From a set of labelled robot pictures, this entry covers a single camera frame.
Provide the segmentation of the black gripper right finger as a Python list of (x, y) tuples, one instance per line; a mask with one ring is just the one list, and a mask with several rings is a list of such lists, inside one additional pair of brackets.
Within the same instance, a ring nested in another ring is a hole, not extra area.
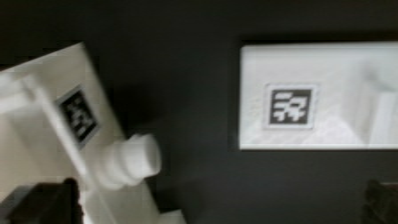
[(398, 224), (398, 184), (367, 181), (360, 224)]

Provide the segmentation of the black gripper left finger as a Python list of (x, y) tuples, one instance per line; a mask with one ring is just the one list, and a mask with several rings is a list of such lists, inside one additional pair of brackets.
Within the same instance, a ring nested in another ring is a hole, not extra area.
[(17, 186), (0, 201), (0, 224), (83, 224), (78, 200), (72, 178)]

